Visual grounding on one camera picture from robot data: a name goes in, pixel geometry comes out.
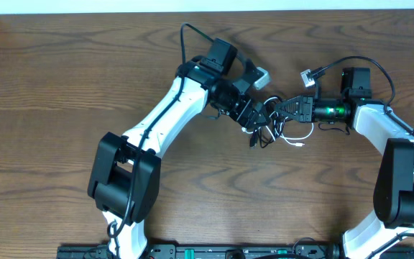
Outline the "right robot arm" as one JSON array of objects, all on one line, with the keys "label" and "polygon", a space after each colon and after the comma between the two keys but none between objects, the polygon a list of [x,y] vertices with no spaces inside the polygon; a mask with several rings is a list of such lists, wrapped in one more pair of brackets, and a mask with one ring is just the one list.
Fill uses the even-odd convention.
[{"label": "right robot arm", "polygon": [[340,99],[297,96],[275,112],[300,123],[343,122],[366,137],[382,155],[374,187],[374,209],[325,258],[379,258],[406,237],[414,237],[414,128],[384,101],[373,99],[368,68],[345,68]]}]

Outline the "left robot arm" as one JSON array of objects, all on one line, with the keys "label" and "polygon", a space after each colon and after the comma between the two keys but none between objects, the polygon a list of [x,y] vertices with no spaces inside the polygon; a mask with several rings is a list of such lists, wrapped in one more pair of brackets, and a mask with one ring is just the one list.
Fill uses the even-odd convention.
[{"label": "left robot arm", "polygon": [[270,82],[269,73],[219,38],[207,55],[183,60],[156,107],[122,135],[99,141],[88,195],[108,223],[108,258],[140,258],[147,246],[144,220],[160,189],[162,158],[184,126],[207,105],[246,130],[269,123],[263,103],[249,95]]}]

